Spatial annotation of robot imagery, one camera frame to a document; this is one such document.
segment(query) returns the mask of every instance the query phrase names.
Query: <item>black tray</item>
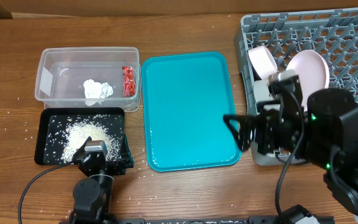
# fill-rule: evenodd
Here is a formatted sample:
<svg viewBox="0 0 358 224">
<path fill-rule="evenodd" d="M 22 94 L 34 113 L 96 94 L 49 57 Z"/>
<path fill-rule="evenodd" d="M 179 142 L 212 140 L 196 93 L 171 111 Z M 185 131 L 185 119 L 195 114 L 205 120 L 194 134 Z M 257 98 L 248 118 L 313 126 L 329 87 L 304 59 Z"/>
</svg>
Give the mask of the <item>black tray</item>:
<svg viewBox="0 0 358 224">
<path fill-rule="evenodd" d="M 52 148 L 46 148 L 45 145 L 48 139 L 48 125 L 52 116 L 57 115 L 97 115 L 97 114 L 109 114 L 114 115 L 111 119 L 115 124 L 109 127 L 109 134 L 116 135 L 121 138 L 121 148 L 127 149 L 127 139 L 124 134 L 124 110 L 121 108 L 48 108 L 41 114 L 40 125 L 38 130 L 37 145 L 35 146 L 34 161 L 38 165 L 59 165 L 62 164 L 62 160 L 56 160 L 61 158 L 63 154 L 63 148 L 59 146 Z"/>
</svg>

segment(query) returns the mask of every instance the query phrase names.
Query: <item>red wrapper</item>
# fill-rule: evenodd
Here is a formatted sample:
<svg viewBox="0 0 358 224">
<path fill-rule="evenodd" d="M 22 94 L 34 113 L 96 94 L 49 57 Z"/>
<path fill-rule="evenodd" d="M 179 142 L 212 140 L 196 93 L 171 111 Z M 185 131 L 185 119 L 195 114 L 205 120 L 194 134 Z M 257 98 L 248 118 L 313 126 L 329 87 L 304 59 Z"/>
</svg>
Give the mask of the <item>red wrapper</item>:
<svg viewBox="0 0 358 224">
<path fill-rule="evenodd" d="M 135 95 L 134 70 L 132 67 L 122 66 L 124 72 L 124 97 Z"/>
</svg>

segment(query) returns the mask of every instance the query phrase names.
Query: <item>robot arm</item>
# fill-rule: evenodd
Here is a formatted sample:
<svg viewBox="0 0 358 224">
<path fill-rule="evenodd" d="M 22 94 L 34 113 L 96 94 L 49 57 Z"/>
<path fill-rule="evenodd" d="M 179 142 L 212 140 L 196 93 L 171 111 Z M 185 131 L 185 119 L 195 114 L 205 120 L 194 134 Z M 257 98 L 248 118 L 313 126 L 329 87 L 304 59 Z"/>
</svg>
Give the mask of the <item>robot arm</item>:
<svg viewBox="0 0 358 224">
<path fill-rule="evenodd" d="M 223 117 L 239 149 L 248 150 L 252 141 L 258 144 L 257 151 L 261 154 L 284 148 L 294 153 L 295 158 L 327 170 L 323 180 L 333 197 L 358 216 L 358 104 L 353 95 L 336 88 L 317 91 L 308 98 L 308 111 L 304 112 L 305 118 L 300 121 L 293 100 L 302 101 L 298 76 L 276 75 L 269 80 L 268 87 L 274 100 L 257 105 L 257 116 Z M 280 111 L 264 109 L 265 105 L 277 102 L 281 104 Z M 231 125 L 232 121 L 239 123 L 238 132 Z M 302 123 L 305 127 L 303 138 Z M 300 147 L 295 151 L 298 141 Z M 292 215 L 283 212 L 284 220 L 281 222 L 298 223 L 288 218 L 293 218 L 295 213 L 309 217 L 303 209 L 299 205 L 290 208 Z M 306 221 L 300 217 L 295 220 Z"/>
</svg>

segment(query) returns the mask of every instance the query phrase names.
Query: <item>table surface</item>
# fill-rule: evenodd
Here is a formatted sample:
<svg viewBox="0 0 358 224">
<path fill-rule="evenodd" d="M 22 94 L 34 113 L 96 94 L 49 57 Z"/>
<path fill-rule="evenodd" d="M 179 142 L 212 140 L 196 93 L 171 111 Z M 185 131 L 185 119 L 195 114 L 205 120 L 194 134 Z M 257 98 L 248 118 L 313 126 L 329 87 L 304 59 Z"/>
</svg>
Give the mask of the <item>table surface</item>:
<svg viewBox="0 0 358 224">
<path fill-rule="evenodd" d="M 34 98 L 41 53 L 51 47 L 133 46 L 140 62 L 158 55 L 217 51 L 226 60 L 238 114 L 246 99 L 234 51 L 242 15 L 88 17 L 0 20 L 0 223 L 17 223 L 27 183 L 47 167 L 34 162 L 44 104 Z M 234 166 L 158 173 L 146 164 L 142 102 L 127 113 L 126 134 L 135 168 L 115 178 L 110 212 L 119 218 L 229 218 L 275 215 L 274 192 L 281 166 L 262 167 L 250 152 Z M 353 216 L 323 182 L 324 170 L 290 167 L 282 187 L 283 210 L 301 204 L 337 223 Z M 73 208 L 74 185 L 85 178 L 66 167 L 37 180 L 23 205 L 24 223 L 58 223 Z"/>
</svg>

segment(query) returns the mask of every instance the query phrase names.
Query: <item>clear plastic container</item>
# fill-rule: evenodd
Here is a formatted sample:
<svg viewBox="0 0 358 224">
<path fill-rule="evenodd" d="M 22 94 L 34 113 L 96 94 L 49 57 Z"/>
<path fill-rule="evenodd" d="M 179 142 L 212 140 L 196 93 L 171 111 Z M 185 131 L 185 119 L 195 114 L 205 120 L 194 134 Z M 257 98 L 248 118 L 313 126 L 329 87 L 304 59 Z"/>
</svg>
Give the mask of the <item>clear plastic container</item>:
<svg viewBox="0 0 358 224">
<path fill-rule="evenodd" d="M 135 94 L 124 97 L 122 66 L 134 69 Z M 35 81 L 35 98 L 46 108 L 120 107 L 139 108 L 141 75 L 139 51 L 135 47 L 68 47 L 42 52 Z M 85 98 L 84 82 L 108 82 L 113 94 L 105 99 Z"/>
</svg>

